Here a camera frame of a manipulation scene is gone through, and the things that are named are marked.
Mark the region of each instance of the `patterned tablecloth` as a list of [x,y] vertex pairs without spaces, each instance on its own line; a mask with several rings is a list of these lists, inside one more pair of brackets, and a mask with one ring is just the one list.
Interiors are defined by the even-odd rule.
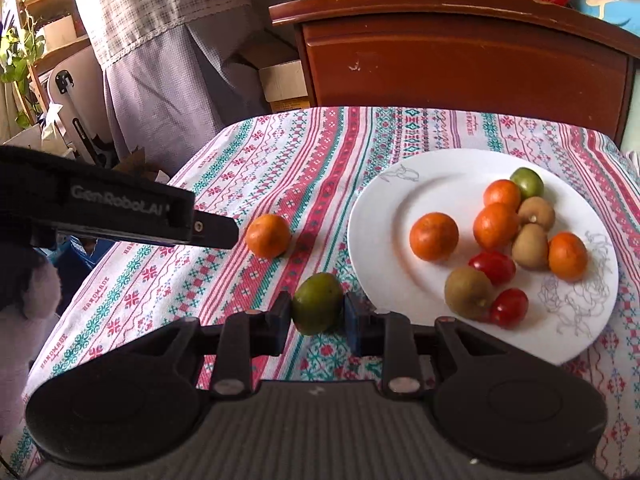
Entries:
[[[307,276],[334,272],[360,291],[347,250],[347,222],[360,191],[383,168],[429,150],[478,148],[546,168],[597,211],[616,249],[620,289],[596,343],[566,368],[602,393],[609,423],[595,464],[612,478],[640,465],[640,182],[603,135],[564,124],[493,114],[412,108],[315,108],[230,126],[174,178],[197,208],[234,216],[244,228],[275,212],[294,232],[286,256],[119,243],[85,281],[31,371],[26,396],[50,377],[182,316],[203,324],[267,308]],[[336,336],[289,332],[280,358],[254,360],[256,378],[379,378],[380,361],[350,355]],[[207,384],[207,362],[200,385]],[[19,473],[39,457],[25,427],[2,455]]]

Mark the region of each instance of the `plate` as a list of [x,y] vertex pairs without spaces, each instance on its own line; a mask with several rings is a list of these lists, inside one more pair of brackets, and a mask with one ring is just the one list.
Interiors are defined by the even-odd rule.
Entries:
[[[414,324],[433,325],[451,316],[444,283],[457,266],[480,252],[472,225],[482,209],[486,187],[509,178],[517,168],[535,170],[545,183],[545,199],[554,205],[550,232],[571,231],[590,252],[583,280],[569,284],[551,272],[518,268],[511,283],[529,297],[526,318],[514,330],[464,320],[545,361],[561,364],[587,348],[605,327],[618,291],[618,263],[611,238],[595,211],[572,187],[535,164],[483,150],[439,150],[392,165],[362,191],[351,211],[348,247],[353,269],[377,309],[400,312]],[[450,215],[460,242],[443,264],[417,258],[409,247],[414,222],[429,212]]]

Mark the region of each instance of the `brown kiwi fruit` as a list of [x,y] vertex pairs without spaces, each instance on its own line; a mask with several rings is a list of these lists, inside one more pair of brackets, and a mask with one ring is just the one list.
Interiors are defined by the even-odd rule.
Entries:
[[484,319],[493,293],[486,274],[469,266],[453,269],[444,284],[445,303],[452,312],[467,319]]
[[511,257],[519,266],[530,270],[548,268],[549,244],[546,231],[538,224],[526,224],[513,241]]
[[518,209],[518,216],[522,224],[538,224],[545,231],[551,231],[556,223],[556,212],[553,206],[544,198],[532,196],[527,198]]

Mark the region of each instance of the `tomato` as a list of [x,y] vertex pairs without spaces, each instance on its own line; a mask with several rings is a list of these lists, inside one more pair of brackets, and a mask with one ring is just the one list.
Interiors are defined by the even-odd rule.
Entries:
[[484,272],[493,286],[509,283],[516,275],[516,264],[510,257],[498,251],[480,253],[471,258],[468,264]]
[[491,304],[491,322],[502,328],[514,328],[527,315],[529,298],[519,288],[502,291]]

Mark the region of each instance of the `tangerine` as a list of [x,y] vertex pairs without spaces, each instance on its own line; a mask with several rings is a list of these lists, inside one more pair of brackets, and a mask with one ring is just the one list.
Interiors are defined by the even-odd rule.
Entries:
[[291,232],[287,221],[278,215],[258,216],[244,235],[247,248],[261,258],[275,258],[289,247]]
[[458,245],[460,233],[453,218],[444,213],[427,213],[409,232],[409,245],[418,258],[436,262],[447,258]]
[[501,203],[508,205],[515,211],[519,208],[520,202],[522,202],[522,195],[520,188],[514,182],[503,179],[489,184],[484,190],[482,200],[485,206]]
[[549,242],[549,268],[566,282],[580,280],[589,265],[589,252],[573,233],[562,232]]
[[485,251],[506,246],[518,233],[520,219],[516,211],[501,202],[489,204],[474,221],[474,238]]

